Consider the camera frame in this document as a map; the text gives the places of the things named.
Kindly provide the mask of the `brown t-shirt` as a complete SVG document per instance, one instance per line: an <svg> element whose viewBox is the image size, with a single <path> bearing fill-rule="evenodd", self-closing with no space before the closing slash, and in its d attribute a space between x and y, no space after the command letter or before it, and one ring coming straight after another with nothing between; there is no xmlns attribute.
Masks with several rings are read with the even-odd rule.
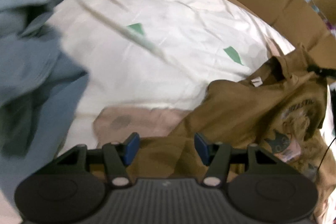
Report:
<svg viewBox="0 0 336 224"><path fill-rule="evenodd" d="M314 60L299 47L272 57L238 83L211 82L203 102L168 136L142 139L128 174L133 179L201 178L207 169L194 148L196 133L235 148L257 143L314 180L314 215L321 216L335 190L335 158L320 133L327 81L308 71L312 65Z"/></svg>

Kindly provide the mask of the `light blue garment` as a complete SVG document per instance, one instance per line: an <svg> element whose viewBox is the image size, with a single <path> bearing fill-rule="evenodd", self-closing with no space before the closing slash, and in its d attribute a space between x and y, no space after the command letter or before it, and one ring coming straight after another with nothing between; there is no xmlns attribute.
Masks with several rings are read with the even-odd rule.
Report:
<svg viewBox="0 0 336 224"><path fill-rule="evenodd" d="M87 72L47 25L50 0L1 0L1 191L57 154L86 88Z"/></svg>

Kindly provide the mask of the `cream bear print blanket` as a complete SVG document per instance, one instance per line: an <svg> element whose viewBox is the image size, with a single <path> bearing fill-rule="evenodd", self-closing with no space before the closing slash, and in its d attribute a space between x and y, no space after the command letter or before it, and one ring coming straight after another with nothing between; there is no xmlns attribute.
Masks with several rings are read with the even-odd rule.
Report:
<svg viewBox="0 0 336 224"><path fill-rule="evenodd" d="M93 122L109 106L196 108L214 80L240 81L293 46L228 0L64 0L49 24L89 73L61 147L95 148Z"/></svg>

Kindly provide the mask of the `large cardboard box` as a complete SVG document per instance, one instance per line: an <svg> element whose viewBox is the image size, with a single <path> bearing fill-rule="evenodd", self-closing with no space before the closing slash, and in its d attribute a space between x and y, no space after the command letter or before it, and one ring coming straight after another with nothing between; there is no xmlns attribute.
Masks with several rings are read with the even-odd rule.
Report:
<svg viewBox="0 0 336 224"><path fill-rule="evenodd" d="M277 30L293 46L302 45L321 67L335 67L335 37L305 0L236 0Z"/></svg>

